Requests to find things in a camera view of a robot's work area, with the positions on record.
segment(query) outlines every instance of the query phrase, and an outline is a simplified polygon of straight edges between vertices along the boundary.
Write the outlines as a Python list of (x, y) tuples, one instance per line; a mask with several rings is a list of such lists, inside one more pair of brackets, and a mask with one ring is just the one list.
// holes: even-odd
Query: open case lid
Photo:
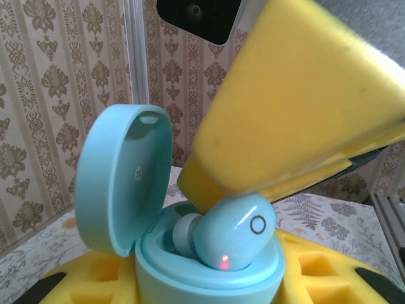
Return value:
[(170, 178), (172, 136), (157, 106), (116, 104), (85, 141), (75, 182), (77, 225), (84, 243), (129, 256), (161, 210)]

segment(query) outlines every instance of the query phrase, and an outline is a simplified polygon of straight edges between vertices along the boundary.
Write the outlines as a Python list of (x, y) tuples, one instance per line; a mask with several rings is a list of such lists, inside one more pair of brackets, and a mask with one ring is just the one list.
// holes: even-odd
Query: circle logo on earbud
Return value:
[(261, 215), (257, 215), (251, 220), (251, 230), (255, 234), (261, 234), (266, 230), (266, 220)]

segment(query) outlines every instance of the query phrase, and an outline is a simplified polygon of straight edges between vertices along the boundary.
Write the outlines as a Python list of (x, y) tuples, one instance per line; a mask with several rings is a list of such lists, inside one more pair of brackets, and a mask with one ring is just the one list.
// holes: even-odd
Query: damask wallpaper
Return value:
[[(161, 21), (155, 5), (144, 0), (149, 97), (170, 114), (173, 164), (182, 166), (247, 33), (214, 46)], [(105, 107), (132, 101), (121, 0), (0, 0), (0, 32), (2, 252), (72, 205), (87, 131)], [(392, 145), (310, 192), (405, 196), (404, 150)]]
[(72, 204), (86, 133), (131, 101), (120, 0), (0, 0), (0, 252)]

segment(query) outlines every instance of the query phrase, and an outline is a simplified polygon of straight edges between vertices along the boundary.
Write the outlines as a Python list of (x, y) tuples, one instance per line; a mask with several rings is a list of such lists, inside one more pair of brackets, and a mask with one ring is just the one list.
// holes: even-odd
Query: camera lens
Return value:
[(191, 20), (200, 20), (203, 17), (203, 11), (198, 5), (192, 3), (187, 7), (187, 16)]

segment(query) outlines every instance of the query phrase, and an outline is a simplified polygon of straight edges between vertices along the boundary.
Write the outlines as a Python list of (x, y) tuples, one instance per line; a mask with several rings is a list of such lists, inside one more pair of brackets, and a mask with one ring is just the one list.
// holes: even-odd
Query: yellow foam block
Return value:
[(276, 235), (286, 268), (274, 303), (387, 303), (355, 271), (358, 267), (379, 273), (377, 270), (291, 233), (277, 229)]
[[(324, 168), (312, 171), (302, 176), (265, 187), (258, 192), (273, 202), (313, 186), (336, 173), (350, 167), (349, 160), (338, 161)], [(184, 196), (205, 214), (222, 199), (226, 192), (221, 190), (196, 162), (193, 155), (187, 159), (177, 179), (177, 186)]]
[(92, 251), (54, 269), (46, 276), (66, 277), (40, 304), (138, 304), (135, 258)]
[(246, 194), (401, 140), (404, 118), (401, 67), (315, 2), (271, 0), (197, 131), (193, 161), (224, 193)]
[[(370, 266), (276, 229), (286, 269), (273, 304), (380, 304), (386, 301), (355, 273)], [(40, 304), (141, 304), (137, 297), (135, 258), (90, 252), (54, 269), (46, 276), (66, 277)]]

